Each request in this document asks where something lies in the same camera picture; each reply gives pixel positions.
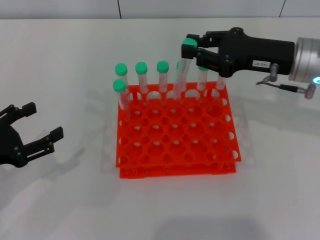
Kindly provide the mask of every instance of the white wall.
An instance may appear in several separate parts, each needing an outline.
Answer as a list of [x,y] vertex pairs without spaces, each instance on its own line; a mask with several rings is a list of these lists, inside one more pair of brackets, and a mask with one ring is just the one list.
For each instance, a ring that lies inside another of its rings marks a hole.
[[281,17],[320,17],[320,0],[286,0]]
[[284,0],[119,0],[125,19],[279,17],[283,3]]
[[0,18],[120,18],[117,0],[0,0]]
[[[128,18],[320,17],[320,0],[119,0]],[[118,0],[0,0],[0,19],[120,18]]]

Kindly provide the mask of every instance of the rack hole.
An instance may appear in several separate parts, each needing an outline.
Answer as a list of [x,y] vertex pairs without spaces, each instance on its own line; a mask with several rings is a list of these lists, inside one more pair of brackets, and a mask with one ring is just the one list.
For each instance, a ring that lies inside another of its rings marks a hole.
[[231,132],[231,131],[229,132],[228,135],[229,135],[229,139],[230,139],[230,140],[232,140],[232,139],[235,138],[235,135],[234,135],[233,132]]
[[219,130],[223,128],[222,124],[220,121],[211,121],[209,123],[209,132],[212,134],[217,134]]
[[216,156],[216,154],[208,152],[206,154],[206,159],[209,160],[209,161],[215,161],[217,159],[217,156]]
[[205,151],[207,151],[206,146],[201,141],[198,141],[198,140],[194,140],[191,143],[191,147],[190,148],[194,153],[197,153],[197,154],[202,154]]
[[131,129],[128,131],[128,135],[131,138],[138,138],[142,134],[142,129],[139,125],[134,125],[131,127]]
[[168,91],[167,93],[166,93],[166,95],[165,95],[165,98],[166,99],[173,99],[174,98],[174,91],[173,90],[170,90],[170,91]]
[[182,110],[179,107],[171,108],[167,111],[167,115],[172,119],[180,118]]
[[126,156],[120,156],[117,161],[120,165],[125,165],[128,162],[128,158]]
[[194,105],[194,106],[188,107],[186,113],[190,117],[197,118],[201,116],[202,110],[199,106]]
[[167,124],[169,123],[169,119],[166,118],[166,117],[163,117],[163,118],[161,119],[161,123],[162,123],[163,125],[167,125]]
[[148,147],[148,153],[153,157],[160,156],[164,150],[164,146],[159,141],[152,142]]
[[199,99],[200,98],[200,93],[195,90],[195,89],[190,89],[188,91],[185,92],[184,96],[186,98],[196,98]]
[[147,129],[147,133],[149,136],[156,138],[156,137],[159,137],[162,135],[163,128],[162,128],[162,126],[157,125],[157,124],[151,125]]
[[218,97],[220,97],[220,93],[216,89],[212,89],[211,97],[218,98]]
[[211,117],[218,117],[222,114],[222,109],[220,107],[218,107],[217,105],[212,105],[212,106],[207,107],[206,112]]
[[150,118],[150,119],[158,119],[161,117],[162,113],[160,110],[158,109],[150,109],[147,111],[146,115]]
[[228,114],[225,115],[225,121],[228,123],[230,122],[230,120],[231,120],[231,117]]
[[239,157],[238,152],[235,150],[232,150],[232,156],[233,156],[233,159],[237,159]]
[[126,153],[133,157],[139,157],[142,154],[142,146],[139,142],[134,142],[126,148]]
[[182,142],[178,140],[173,141],[170,144],[169,151],[175,156],[182,155],[185,152],[186,148]]
[[140,119],[142,117],[142,112],[138,109],[130,110],[130,117],[133,120]]
[[180,136],[184,133],[184,130],[180,124],[173,123],[168,126],[168,133],[172,136]]
[[228,104],[228,101],[227,101],[227,99],[225,99],[225,98],[222,98],[222,105],[223,106],[225,106],[225,105],[227,105]]
[[205,131],[204,126],[201,123],[191,123],[188,130],[192,135],[200,135]]
[[131,92],[130,94],[129,94],[129,96],[128,96],[128,100],[129,100],[129,102],[130,101],[132,101],[134,99],[134,95],[133,95],[133,93]]
[[128,143],[128,139],[126,137],[119,138],[119,144],[126,145]]
[[151,91],[147,94],[146,100],[149,101],[151,99],[161,99],[161,94],[158,91]]

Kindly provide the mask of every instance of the white table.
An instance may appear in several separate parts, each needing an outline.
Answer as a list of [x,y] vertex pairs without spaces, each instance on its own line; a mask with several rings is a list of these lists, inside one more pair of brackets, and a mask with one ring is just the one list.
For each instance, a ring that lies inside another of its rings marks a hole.
[[[119,179],[114,66],[167,60],[175,76],[186,34],[320,38],[320,18],[1,20],[0,109],[35,102],[14,127],[25,143],[62,126],[56,152],[0,166],[1,240],[318,240],[320,93],[313,100],[228,80],[243,162],[236,174]],[[189,80],[196,77],[192,65]],[[280,76],[279,83],[289,83]],[[217,74],[209,73],[216,80]]]

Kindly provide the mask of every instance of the cable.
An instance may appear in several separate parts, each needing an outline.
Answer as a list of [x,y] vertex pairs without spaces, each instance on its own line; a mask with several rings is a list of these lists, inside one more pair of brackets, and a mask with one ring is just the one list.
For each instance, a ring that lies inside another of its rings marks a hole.
[[299,87],[299,86],[292,86],[292,85],[285,85],[285,84],[275,85],[275,84],[263,82],[263,81],[259,81],[256,84],[257,85],[264,84],[264,85],[268,85],[270,87],[286,90],[286,91],[293,92],[293,93],[299,93],[299,94],[304,94],[306,92],[305,88]]

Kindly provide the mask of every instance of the blue indicator light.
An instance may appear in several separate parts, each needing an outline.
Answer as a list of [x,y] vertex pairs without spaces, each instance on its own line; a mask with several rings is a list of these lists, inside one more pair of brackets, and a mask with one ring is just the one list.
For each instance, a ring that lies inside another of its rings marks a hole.
[[320,76],[316,76],[314,79],[313,79],[313,82],[315,84],[320,84]]

